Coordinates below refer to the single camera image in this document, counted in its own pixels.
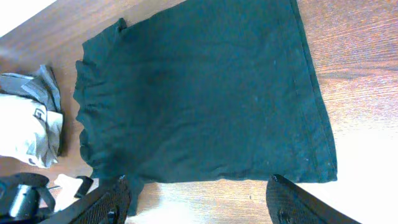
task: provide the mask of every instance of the white cloth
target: white cloth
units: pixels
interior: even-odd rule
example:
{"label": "white cloth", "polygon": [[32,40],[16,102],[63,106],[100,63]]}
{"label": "white cloth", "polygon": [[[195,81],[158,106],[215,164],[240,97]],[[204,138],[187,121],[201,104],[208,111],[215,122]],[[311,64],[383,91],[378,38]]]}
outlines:
{"label": "white cloth", "polygon": [[41,168],[57,163],[63,115],[34,100],[0,94],[0,155]]}
{"label": "white cloth", "polygon": [[60,174],[54,183],[62,188],[61,192],[57,196],[57,199],[55,200],[54,212],[64,210],[79,200],[78,198],[75,198],[75,194],[83,183],[83,179]]}

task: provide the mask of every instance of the t-shirt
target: t-shirt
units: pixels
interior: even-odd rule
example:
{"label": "t-shirt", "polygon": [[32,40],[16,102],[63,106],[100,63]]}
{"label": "t-shirt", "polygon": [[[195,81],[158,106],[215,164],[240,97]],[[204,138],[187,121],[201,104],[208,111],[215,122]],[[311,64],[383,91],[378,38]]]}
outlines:
{"label": "t-shirt", "polygon": [[188,0],[83,44],[74,97],[94,177],[144,183],[336,180],[295,0]]}

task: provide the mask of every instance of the wood grain surface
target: wood grain surface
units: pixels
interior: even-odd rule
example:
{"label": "wood grain surface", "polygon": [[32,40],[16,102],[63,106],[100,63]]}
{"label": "wood grain surface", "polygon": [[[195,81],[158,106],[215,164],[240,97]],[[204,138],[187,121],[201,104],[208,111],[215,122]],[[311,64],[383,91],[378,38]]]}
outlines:
{"label": "wood grain surface", "polygon": [[[65,115],[63,156],[50,169],[0,158],[0,174],[90,175],[79,152],[82,125],[72,98],[81,44],[115,23],[128,25],[182,0],[58,0],[0,38],[0,72],[53,67]],[[301,186],[364,223],[396,212],[398,0],[298,0],[338,153],[338,181]],[[270,223],[266,182],[149,184],[128,223]]]}

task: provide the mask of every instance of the folded fabric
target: folded fabric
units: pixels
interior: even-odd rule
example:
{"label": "folded fabric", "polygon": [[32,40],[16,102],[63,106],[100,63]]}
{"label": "folded fabric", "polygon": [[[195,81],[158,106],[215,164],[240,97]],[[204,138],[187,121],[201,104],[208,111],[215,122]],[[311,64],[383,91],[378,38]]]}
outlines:
{"label": "folded fabric", "polygon": [[10,95],[36,100],[49,111],[61,113],[60,92],[51,68],[41,65],[28,75],[3,73],[0,75],[0,91]]}
{"label": "folded fabric", "polygon": [[336,180],[335,144],[295,0],[188,0],[83,44],[82,158],[148,182]]}
{"label": "folded fabric", "polygon": [[0,93],[0,156],[40,168],[57,163],[63,116],[35,100]]}

